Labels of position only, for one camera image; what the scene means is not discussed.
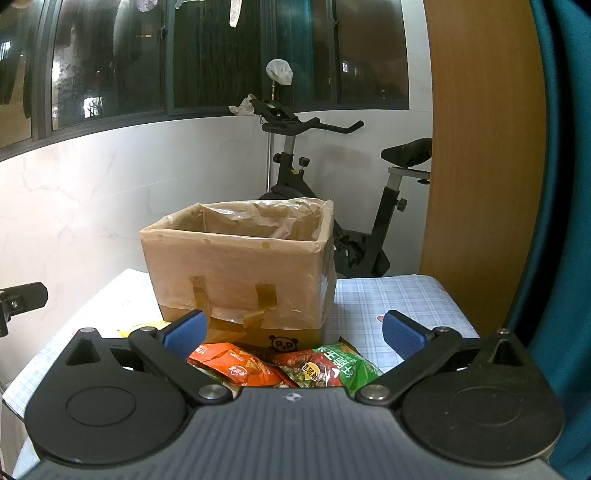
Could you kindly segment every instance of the green snack bag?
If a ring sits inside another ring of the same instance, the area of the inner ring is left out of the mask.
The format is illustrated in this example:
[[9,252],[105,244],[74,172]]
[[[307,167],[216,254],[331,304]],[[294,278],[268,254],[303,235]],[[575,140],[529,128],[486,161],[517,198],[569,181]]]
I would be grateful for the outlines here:
[[274,363],[300,387],[345,387],[349,395],[382,374],[346,342],[281,353]]

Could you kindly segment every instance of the blue curtain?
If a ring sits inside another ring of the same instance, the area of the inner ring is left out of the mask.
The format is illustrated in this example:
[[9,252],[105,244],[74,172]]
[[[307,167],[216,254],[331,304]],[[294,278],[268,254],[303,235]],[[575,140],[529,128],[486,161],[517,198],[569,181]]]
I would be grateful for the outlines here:
[[509,327],[561,398],[550,459],[591,478],[591,17],[589,3],[530,0],[548,105],[547,164],[530,258]]

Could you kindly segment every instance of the orange snack bag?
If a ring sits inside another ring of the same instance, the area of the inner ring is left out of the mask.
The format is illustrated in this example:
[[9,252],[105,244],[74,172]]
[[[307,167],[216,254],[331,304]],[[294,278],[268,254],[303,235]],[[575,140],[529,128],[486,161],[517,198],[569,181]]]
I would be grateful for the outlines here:
[[187,362],[205,365],[242,387],[274,387],[281,378],[260,359],[231,343],[204,343]]

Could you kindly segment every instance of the glass pane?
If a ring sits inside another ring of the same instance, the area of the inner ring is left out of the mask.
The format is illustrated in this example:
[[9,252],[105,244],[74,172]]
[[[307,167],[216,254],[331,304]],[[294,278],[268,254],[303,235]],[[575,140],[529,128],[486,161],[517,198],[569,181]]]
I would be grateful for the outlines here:
[[261,97],[259,0],[244,0],[236,28],[230,0],[185,2],[174,17],[174,106],[239,105]]
[[340,103],[408,100],[400,0],[336,0]]
[[277,0],[277,53],[294,72],[277,95],[287,105],[330,100],[326,0]]
[[53,128],[163,108],[164,0],[63,0],[51,70]]
[[31,47],[42,3],[0,14],[0,148],[31,138]]

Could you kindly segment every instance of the bike seat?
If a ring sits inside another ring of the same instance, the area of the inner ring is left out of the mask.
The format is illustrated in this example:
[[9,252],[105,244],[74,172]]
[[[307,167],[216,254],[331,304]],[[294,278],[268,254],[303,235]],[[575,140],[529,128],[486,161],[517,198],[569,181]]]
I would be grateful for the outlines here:
[[382,150],[382,158],[402,168],[414,167],[431,158],[432,138],[419,138],[413,142]]

